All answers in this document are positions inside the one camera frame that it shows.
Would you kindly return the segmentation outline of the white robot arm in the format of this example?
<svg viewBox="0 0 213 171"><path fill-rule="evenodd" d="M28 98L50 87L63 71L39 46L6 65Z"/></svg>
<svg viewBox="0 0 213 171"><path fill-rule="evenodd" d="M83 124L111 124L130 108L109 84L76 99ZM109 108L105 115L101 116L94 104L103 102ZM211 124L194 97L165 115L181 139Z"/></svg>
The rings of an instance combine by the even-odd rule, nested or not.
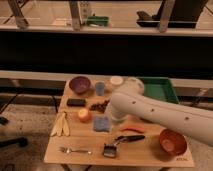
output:
<svg viewBox="0 0 213 171"><path fill-rule="evenodd" d="M131 114L213 146L213 111L146 97L144 90L141 80L126 79L110 96L110 119L123 122Z"/></svg>

